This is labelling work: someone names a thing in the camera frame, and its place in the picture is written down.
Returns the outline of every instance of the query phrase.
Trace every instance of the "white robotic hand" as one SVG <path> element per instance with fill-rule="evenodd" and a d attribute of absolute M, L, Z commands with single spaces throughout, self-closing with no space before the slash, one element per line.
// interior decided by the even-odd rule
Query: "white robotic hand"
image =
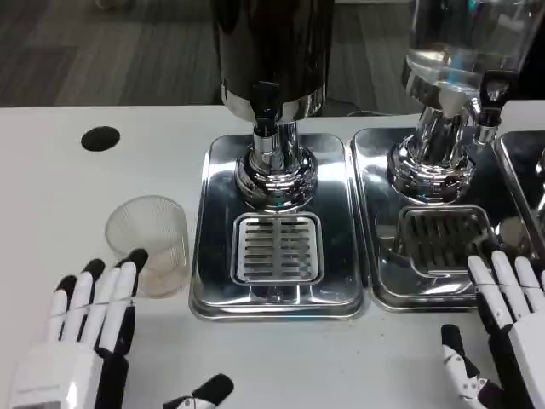
<path fill-rule="evenodd" d="M 193 390 L 191 396 L 182 396 L 165 403 L 163 409 L 215 409 L 232 392 L 234 385 L 223 374 L 212 377 L 200 388 Z"/>
<path fill-rule="evenodd" d="M 465 356 L 455 325 L 441 329 L 445 368 L 473 409 L 545 409 L 545 294 L 526 258 L 516 259 L 515 273 L 507 256 L 494 251 L 492 265 L 491 272 L 478 256 L 468 258 L 502 388 L 482 378 Z"/>
<path fill-rule="evenodd" d="M 60 282 L 43 342 L 15 369 L 9 408 L 121 408 L 135 331 L 132 298 L 147 258 L 145 250 L 132 251 L 106 274 L 104 262 L 93 260 Z"/>

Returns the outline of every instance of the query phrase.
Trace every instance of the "gray carpet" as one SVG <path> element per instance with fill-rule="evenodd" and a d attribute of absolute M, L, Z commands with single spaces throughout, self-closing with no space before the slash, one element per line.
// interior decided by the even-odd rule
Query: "gray carpet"
<path fill-rule="evenodd" d="M 400 84 L 406 4 L 338 5 L 324 115 L 419 112 Z M 0 106 L 218 103 L 219 73 L 204 0 L 0 2 Z"/>

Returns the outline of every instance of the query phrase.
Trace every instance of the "black tap handle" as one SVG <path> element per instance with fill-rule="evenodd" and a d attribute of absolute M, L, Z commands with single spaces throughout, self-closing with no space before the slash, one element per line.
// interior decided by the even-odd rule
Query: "black tap handle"
<path fill-rule="evenodd" d="M 282 116 L 280 85 L 265 81 L 255 84 L 250 105 L 254 110 L 257 128 L 266 132 L 273 130 Z"/>
<path fill-rule="evenodd" d="M 508 70 L 489 70 L 480 83 L 480 101 L 484 109 L 502 109 L 511 99 L 519 81 L 519 73 Z"/>

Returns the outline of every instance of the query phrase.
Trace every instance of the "chrome base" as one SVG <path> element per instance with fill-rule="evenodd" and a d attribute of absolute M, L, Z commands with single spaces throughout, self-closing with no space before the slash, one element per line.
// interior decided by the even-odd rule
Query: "chrome base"
<path fill-rule="evenodd" d="M 385 308 L 406 310 L 456 310 L 474 305 L 474 294 L 465 265 L 424 269 L 399 251 L 400 214 L 414 201 L 392 186 L 388 160 L 393 146 L 413 135 L 414 129 L 369 129 L 353 139 L 352 151 L 359 190 L 360 215 L 370 260 L 370 284 Z M 477 205 L 485 210 L 498 248 L 510 256 L 521 255 L 524 223 L 511 200 L 491 147 L 468 152 L 475 163 L 468 190 L 457 205 Z"/>
<path fill-rule="evenodd" d="M 317 217 L 321 273 L 310 283 L 294 283 L 290 278 L 284 283 L 275 279 L 275 285 L 256 285 L 241 281 L 238 271 L 233 272 L 233 265 L 238 265 L 237 221 L 256 213 L 235 180 L 238 160 L 247 155 L 252 135 L 223 136 L 212 144 L 204 164 L 189 299 L 197 316 L 210 320 L 349 319 L 359 313 L 366 262 L 359 261 L 355 192 L 344 146 L 332 135 L 301 135 L 300 142 L 318 166 L 314 195 L 288 212 L 260 215 Z"/>
<path fill-rule="evenodd" d="M 252 163 L 253 150 L 237 161 L 235 181 L 244 199 L 256 209 L 286 210 L 304 205 L 313 196 L 318 165 L 313 155 L 299 148 L 299 169 L 268 175 Z"/>
<path fill-rule="evenodd" d="M 447 167 L 418 162 L 411 143 L 414 136 L 393 147 L 388 155 L 388 170 L 392 185 L 398 192 L 415 202 L 448 204 L 454 202 L 469 186 L 473 163 L 466 154 L 456 164 Z"/>

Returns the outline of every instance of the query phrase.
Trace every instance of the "metal grate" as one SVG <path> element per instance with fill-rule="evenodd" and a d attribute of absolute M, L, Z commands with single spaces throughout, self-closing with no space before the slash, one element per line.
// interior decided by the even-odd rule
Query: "metal grate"
<path fill-rule="evenodd" d="M 234 276 L 241 283 L 294 285 L 318 279 L 317 217 L 253 215 L 243 216 L 235 224 L 238 251 Z"/>
<path fill-rule="evenodd" d="M 478 206 L 405 208 L 396 246 L 425 274 L 468 271 L 468 256 L 485 260 L 497 248 L 488 217 Z"/>

